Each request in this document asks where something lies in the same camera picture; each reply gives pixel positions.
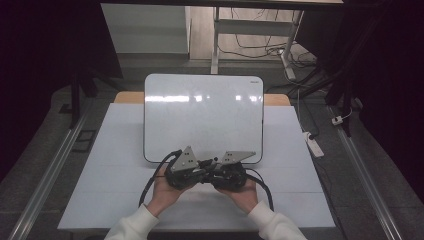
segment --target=white sweater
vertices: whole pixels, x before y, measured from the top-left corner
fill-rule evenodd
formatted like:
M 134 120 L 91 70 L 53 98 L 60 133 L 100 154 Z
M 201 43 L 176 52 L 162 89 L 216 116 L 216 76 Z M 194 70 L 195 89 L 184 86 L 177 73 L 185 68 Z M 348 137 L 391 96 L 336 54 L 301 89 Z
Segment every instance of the white sweater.
M 299 228 L 281 213 L 274 213 L 260 202 L 249 213 L 248 217 L 259 227 L 259 236 L 268 240 L 305 240 Z M 105 239 L 144 240 L 159 219 L 154 217 L 144 205 L 133 215 L 122 218 L 113 226 Z

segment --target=person's left hand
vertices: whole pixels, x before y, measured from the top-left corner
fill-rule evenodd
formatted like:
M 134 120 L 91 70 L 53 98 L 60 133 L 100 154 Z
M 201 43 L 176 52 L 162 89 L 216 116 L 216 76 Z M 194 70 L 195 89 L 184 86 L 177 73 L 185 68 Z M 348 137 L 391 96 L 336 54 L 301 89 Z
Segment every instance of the person's left hand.
M 158 217 L 163 210 L 174 204 L 183 192 L 193 186 L 183 190 L 178 190 L 169 186 L 165 178 L 165 168 L 161 168 L 155 178 L 152 200 L 150 200 L 146 208 L 153 216 Z

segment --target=wooden floor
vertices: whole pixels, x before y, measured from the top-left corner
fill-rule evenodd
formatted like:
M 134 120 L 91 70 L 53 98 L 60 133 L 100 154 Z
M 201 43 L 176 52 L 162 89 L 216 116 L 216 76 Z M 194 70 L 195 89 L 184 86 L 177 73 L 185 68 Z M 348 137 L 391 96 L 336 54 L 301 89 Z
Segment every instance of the wooden floor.
M 290 22 L 293 11 L 291 10 L 268 10 L 268 9 L 242 9 L 233 8 L 232 14 L 230 8 L 220 8 L 220 19 L 242 19 L 242 20 L 257 20 L 257 21 L 280 21 Z M 191 36 L 190 36 L 190 59 L 192 60 L 210 60 L 213 48 L 213 8 L 211 7 L 191 7 Z M 263 56 L 267 54 L 265 46 L 284 44 L 287 42 L 287 37 L 275 36 L 251 36 L 237 35 L 238 43 L 235 34 L 220 34 L 218 46 L 225 52 L 235 52 L 249 57 L 243 57 L 236 54 L 223 53 L 220 51 L 219 59 L 233 60 L 279 60 L 276 54 L 273 56 Z M 296 44 L 292 47 L 292 53 L 295 58 L 299 54 L 306 53 L 307 50 Z M 305 54 L 302 60 L 313 60 L 312 54 Z

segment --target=person's hand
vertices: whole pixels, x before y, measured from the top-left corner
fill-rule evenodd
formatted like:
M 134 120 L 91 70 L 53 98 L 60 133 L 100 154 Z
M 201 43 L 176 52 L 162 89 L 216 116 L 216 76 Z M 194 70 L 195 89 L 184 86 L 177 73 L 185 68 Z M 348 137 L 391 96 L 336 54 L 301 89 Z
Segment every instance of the person's hand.
M 165 168 L 161 168 L 155 178 L 152 200 L 147 204 L 146 208 L 153 216 L 158 217 L 163 210 L 174 204 L 183 192 L 193 186 L 183 190 L 169 186 L 165 178 Z
M 229 196 L 234 203 L 245 213 L 250 213 L 258 204 L 258 194 L 256 193 L 256 183 L 247 179 L 246 184 L 237 192 L 217 189 L 218 192 Z

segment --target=table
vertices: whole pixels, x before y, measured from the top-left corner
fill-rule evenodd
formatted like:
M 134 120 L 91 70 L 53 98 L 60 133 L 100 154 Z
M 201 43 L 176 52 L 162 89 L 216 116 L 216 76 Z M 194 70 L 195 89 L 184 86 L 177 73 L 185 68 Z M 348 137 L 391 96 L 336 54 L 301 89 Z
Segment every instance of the table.
M 141 159 L 142 147 L 138 147 L 142 146 L 143 95 L 121 92 L 110 105 L 58 229 L 107 230 L 136 210 L 141 191 L 157 166 Z M 264 99 L 263 158 L 249 167 L 264 177 L 276 211 L 299 227 L 334 227 L 294 108 L 284 95 L 266 94 Z M 286 137 L 284 144 L 275 141 L 282 137 Z M 258 195 L 267 202 L 262 189 Z M 197 184 L 183 194 L 161 220 L 154 231 L 256 230 L 246 215 L 210 184 Z

